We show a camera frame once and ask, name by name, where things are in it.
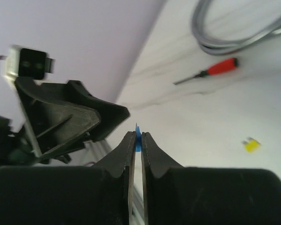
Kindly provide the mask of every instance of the gray cable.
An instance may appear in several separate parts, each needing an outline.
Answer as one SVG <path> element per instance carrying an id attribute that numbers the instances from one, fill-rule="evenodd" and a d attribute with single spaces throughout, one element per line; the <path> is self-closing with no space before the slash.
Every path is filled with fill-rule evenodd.
<path id="1" fill-rule="evenodd" d="M 204 32 L 204 20 L 208 7 L 212 0 L 199 0 L 195 11 L 192 16 L 191 30 L 195 38 L 197 39 L 200 48 L 210 55 L 226 55 L 230 53 L 238 52 L 244 48 L 258 43 L 265 39 L 272 38 L 281 34 L 281 17 L 275 22 L 271 23 L 264 29 L 257 32 L 255 35 L 234 40 L 223 41 L 216 38 L 209 37 Z"/>

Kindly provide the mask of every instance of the white table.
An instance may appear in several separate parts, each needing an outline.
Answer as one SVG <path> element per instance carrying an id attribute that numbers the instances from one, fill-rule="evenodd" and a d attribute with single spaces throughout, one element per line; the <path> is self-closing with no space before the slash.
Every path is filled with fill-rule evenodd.
<path id="1" fill-rule="evenodd" d="M 118 99 L 131 118 L 108 142 L 116 147 L 137 122 L 184 166 L 265 168 L 281 179 L 281 36 L 233 55 L 241 63 L 234 72 L 174 86 L 229 57 L 199 49 L 189 29 L 195 5 L 165 5 Z M 207 30 L 218 38 L 242 38 L 279 15 L 281 0 L 215 0 Z M 242 144 L 248 137 L 261 143 L 252 153 Z M 140 153 L 134 180 L 142 192 Z"/>

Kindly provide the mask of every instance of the red handle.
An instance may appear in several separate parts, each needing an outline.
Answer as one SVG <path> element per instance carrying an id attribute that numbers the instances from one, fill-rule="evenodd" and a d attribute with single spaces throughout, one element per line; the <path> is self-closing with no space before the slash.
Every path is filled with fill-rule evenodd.
<path id="1" fill-rule="evenodd" d="M 230 58 L 213 65 L 207 70 L 207 72 L 209 75 L 217 75 L 217 74 L 229 72 L 233 69 L 236 69 L 237 67 L 238 67 L 238 59 Z"/>

